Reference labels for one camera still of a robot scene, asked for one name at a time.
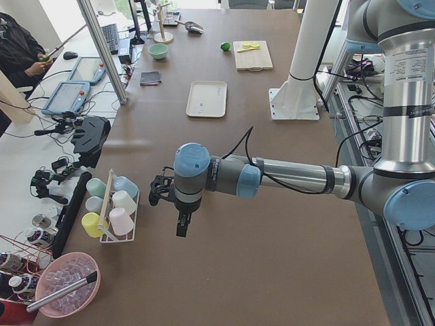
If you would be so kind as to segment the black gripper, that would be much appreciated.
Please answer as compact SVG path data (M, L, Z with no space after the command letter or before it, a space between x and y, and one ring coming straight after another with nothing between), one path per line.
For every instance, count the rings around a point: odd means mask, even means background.
M159 200L172 202L179 211L176 236L186 237L188 226L193 213L192 205L182 202L175 194L174 177L165 176L166 169L174 170L170 166L164 166L159 175L150 183L148 200L151 206L156 206Z

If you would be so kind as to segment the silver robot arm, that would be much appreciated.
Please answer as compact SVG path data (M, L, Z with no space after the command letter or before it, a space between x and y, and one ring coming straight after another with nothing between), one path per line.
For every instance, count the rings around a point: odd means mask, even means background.
M381 157L371 167L325 166L212 156L198 143L175 154L174 174L158 175L149 201L172 202L178 236L187 234L204 191L252 198L261 185L302 194L334 194L362 204L405 230L434 225L434 165L428 143L434 81L433 1L352 1L347 34L352 52L385 54Z

